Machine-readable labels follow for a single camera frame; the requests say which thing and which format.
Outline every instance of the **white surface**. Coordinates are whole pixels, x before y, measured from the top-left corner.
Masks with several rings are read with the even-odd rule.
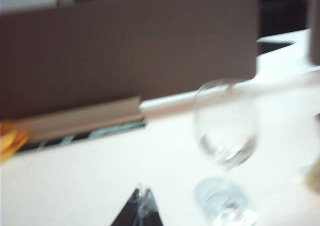
[[[318,226],[320,197],[305,189],[300,171],[319,155],[320,71],[305,73],[310,68],[297,63],[286,74],[282,67],[305,55],[280,60],[280,50],[258,60],[265,68],[249,85],[257,92],[258,148],[232,175],[259,210],[257,226]],[[267,63],[278,65],[278,77],[267,79],[277,73]],[[192,101],[184,99],[168,108],[159,106],[166,99],[145,102],[143,130],[9,159],[1,166],[1,224],[110,225],[141,182],[152,188],[164,225],[205,226],[193,190],[220,170],[194,141]]]

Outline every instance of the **empty wine glass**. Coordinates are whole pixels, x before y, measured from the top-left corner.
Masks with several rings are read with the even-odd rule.
[[[203,151],[226,172],[245,162],[256,146],[256,111],[251,92],[239,79],[205,83],[194,99],[194,129]],[[242,188],[221,177],[195,189],[195,200],[212,225],[251,226],[257,214]]]

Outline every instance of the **brown panel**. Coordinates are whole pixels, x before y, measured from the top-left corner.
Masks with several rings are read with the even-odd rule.
[[[106,0],[2,16],[0,118],[252,78],[256,14],[256,0]]]

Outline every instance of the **yellow object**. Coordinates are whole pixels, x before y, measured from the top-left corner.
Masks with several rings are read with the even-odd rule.
[[[30,135],[22,130],[12,129],[11,121],[0,125],[1,162],[13,155],[29,139]]]
[[[320,193],[320,157],[308,172],[305,181],[311,190]]]

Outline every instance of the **white table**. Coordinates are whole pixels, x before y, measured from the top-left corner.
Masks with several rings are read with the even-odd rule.
[[[258,148],[231,174],[257,206],[257,226],[320,225],[320,197],[302,183],[303,167],[320,148],[314,119],[320,71],[306,59],[307,33],[262,39],[298,42],[259,56],[250,82],[257,90]],[[1,224],[110,225],[141,182],[152,188],[164,225],[205,226],[193,190],[220,170],[194,140],[193,94],[144,102],[145,129],[9,159],[1,166]]]

